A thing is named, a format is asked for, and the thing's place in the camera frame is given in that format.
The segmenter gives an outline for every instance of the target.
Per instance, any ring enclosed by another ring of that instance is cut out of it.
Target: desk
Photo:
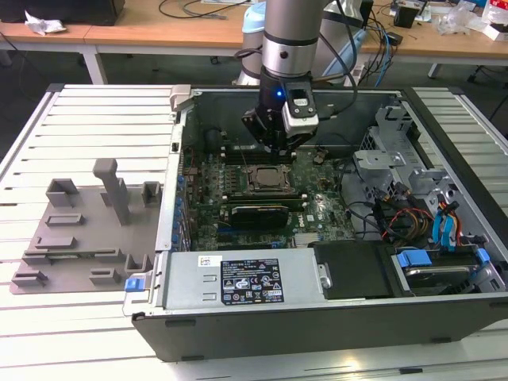
[[[223,14],[227,20],[179,20],[159,13],[159,3],[126,0],[115,26],[66,25],[67,32],[43,37],[24,24],[0,23],[0,32],[19,50],[83,54],[93,84],[107,83],[99,53],[232,56],[241,48],[246,6],[226,10]],[[199,3],[192,10],[210,12],[218,8]],[[184,15],[176,0],[168,2],[164,11]],[[2,49],[12,47],[0,37]]]
[[[394,19],[388,14],[388,8],[381,12],[380,7],[390,1],[375,1],[375,15],[388,32],[394,32],[404,37],[398,47],[394,61],[407,63],[433,64],[429,73],[432,78],[437,74],[439,66],[436,64],[464,64],[464,65],[508,65],[508,44],[495,42],[482,33],[471,31],[470,35],[454,34],[440,36],[434,26],[428,22],[414,22],[411,29],[394,26]],[[370,36],[361,50],[359,62],[370,59],[378,50],[379,43]]]
[[[232,56],[242,44],[241,26],[246,7],[224,12],[228,20],[169,18],[158,11],[160,0],[126,0],[115,26],[69,25],[68,32],[38,36],[23,24],[2,24],[0,31],[21,50],[79,52],[85,57],[94,84],[107,83],[99,53]],[[377,0],[375,12],[388,0]],[[213,6],[196,4],[198,12]],[[183,14],[178,2],[165,7],[168,13]],[[413,28],[397,28],[393,18],[378,13],[386,28],[404,36],[394,60],[407,63],[508,65],[508,44],[494,42],[481,33],[469,36],[439,36],[430,23],[414,23]],[[0,41],[0,49],[11,49]],[[360,51],[359,63],[377,52],[378,43],[369,37]]]

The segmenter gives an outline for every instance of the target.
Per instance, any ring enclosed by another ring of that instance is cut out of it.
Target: blue tab
[[[430,266],[432,261],[425,250],[404,250],[397,255],[401,267]]]
[[[129,278],[125,281],[125,292],[142,292],[144,291],[144,280],[140,278]]]
[[[476,255],[478,256],[482,264],[486,264],[488,261],[491,260],[491,257],[488,255],[487,251],[484,248],[479,248],[476,251]]]
[[[406,254],[401,253],[397,254],[398,264],[400,264],[400,267],[405,268],[410,266],[410,262],[407,259]]]

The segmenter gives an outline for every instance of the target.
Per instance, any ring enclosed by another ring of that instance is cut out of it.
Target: power supply label
[[[284,302],[279,260],[222,261],[221,300],[227,306]]]

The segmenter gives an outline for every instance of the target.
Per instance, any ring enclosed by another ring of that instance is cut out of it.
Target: motherboard
[[[192,251],[305,248],[355,236],[337,189],[337,161],[300,149],[283,164],[184,156]]]

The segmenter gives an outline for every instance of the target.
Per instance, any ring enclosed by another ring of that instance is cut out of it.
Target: black plastic cover
[[[393,246],[379,242],[334,241],[317,243],[317,264],[328,268],[332,286],[326,299],[393,298],[403,296],[391,256]]]

